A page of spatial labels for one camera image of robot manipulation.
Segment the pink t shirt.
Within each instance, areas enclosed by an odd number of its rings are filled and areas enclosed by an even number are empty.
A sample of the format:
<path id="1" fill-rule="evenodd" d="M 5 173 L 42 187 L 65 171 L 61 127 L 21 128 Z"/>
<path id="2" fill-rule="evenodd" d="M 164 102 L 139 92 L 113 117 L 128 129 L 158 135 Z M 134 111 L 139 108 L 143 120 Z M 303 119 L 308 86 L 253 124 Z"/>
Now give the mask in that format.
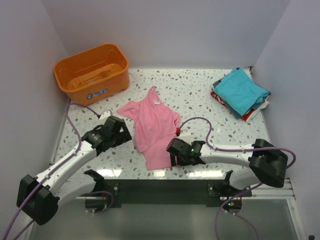
<path id="1" fill-rule="evenodd" d="M 145 158 L 146 169 L 171 167 L 167 146 L 176 137 L 180 114 L 162 102 L 156 88 L 151 87 L 141 101 L 129 101 L 117 113 L 134 121 L 133 142 Z"/>

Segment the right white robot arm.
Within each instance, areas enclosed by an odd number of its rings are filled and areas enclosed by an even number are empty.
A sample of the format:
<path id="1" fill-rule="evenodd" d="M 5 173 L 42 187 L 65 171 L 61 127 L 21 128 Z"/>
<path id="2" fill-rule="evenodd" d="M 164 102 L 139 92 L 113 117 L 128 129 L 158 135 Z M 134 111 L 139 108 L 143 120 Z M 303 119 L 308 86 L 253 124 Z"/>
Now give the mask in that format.
<path id="1" fill-rule="evenodd" d="M 199 140 L 189 144 L 174 138 L 166 150 L 172 166 L 229 164 L 241 167 L 227 171 L 223 180 L 210 184 L 211 196 L 233 197 L 259 183 L 273 188 L 282 188 L 285 184 L 288 156 L 263 139 L 235 148 L 223 145 L 209 147 Z"/>

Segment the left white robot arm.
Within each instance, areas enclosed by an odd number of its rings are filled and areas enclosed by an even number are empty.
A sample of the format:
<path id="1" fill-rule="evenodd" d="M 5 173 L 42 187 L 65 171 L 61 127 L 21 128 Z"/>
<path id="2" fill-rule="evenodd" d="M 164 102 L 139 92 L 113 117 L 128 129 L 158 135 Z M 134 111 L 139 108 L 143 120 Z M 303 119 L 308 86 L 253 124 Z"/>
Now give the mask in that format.
<path id="1" fill-rule="evenodd" d="M 36 176 L 20 180 L 16 205 L 38 225 L 49 222 L 59 206 L 72 198 L 90 193 L 99 196 L 106 189 L 105 179 L 97 171 L 84 172 L 85 179 L 69 179 L 85 164 L 111 148 L 132 140 L 124 119 L 109 116 L 104 124 L 86 132 L 80 145 L 57 163 Z"/>

